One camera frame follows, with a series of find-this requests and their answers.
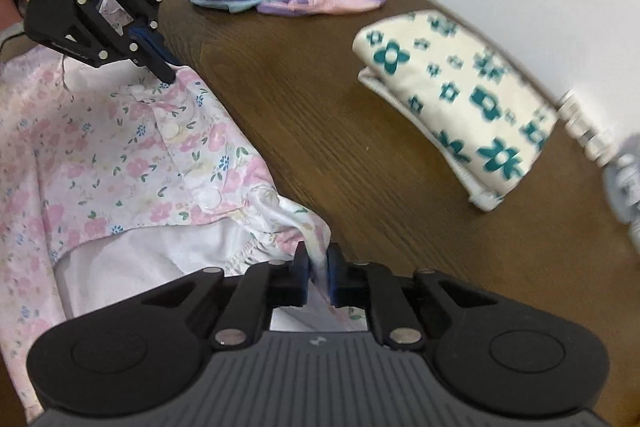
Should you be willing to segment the pink floral baby garment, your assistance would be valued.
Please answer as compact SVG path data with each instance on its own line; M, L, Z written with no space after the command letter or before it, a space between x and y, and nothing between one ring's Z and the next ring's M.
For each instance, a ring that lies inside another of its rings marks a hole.
M25 414L26 359L51 327L186 273L231 275L331 232L282 196L205 81L92 68L43 46L1 67L1 355Z

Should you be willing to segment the folded green floral cloth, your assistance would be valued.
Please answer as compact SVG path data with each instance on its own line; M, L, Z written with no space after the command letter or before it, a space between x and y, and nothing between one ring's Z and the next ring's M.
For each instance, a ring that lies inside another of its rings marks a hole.
M480 210L518 186L558 121L493 46L436 10L362 28L352 50L359 81L436 146Z

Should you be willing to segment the white astronaut figurine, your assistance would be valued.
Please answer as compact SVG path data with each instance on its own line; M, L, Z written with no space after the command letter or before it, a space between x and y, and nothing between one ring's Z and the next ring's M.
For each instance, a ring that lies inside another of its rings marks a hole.
M634 250L639 251L639 157L625 153L603 170L606 200L616 220L627 225Z

